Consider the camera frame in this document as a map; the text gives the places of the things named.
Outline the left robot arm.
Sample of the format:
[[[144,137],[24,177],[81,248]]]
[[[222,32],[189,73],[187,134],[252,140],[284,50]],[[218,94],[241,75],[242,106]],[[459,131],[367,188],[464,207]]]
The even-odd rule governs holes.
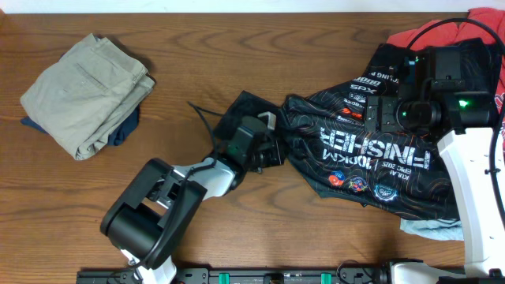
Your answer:
[[[275,139],[276,116],[263,112],[242,118],[222,149],[200,163],[171,166],[149,160],[103,217],[100,231],[129,266],[99,278],[100,283],[170,283],[171,256],[203,201],[236,189],[248,172],[283,163]]]

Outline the black printed sports jersey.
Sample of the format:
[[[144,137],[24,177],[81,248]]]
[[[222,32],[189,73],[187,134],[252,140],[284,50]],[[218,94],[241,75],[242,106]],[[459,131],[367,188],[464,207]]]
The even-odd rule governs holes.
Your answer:
[[[229,140],[244,116],[272,112],[291,165],[319,196],[378,207],[408,220],[458,219],[451,179],[433,142],[364,128],[367,98],[398,91],[388,70],[408,53],[383,43],[361,76],[308,97],[288,95],[281,106],[242,92],[215,127],[215,136]]]

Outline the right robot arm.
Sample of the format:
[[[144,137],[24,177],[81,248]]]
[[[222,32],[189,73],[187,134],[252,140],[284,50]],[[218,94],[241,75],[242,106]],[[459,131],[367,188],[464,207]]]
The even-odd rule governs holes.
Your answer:
[[[465,244],[463,272],[419,260],[390,262],[384,283],[501,283],[504,280],[504,160],[494,102],[501,61],[479,41],[376,55],[398,90],[371,95],[365,130],[433,142],[450,176]]]

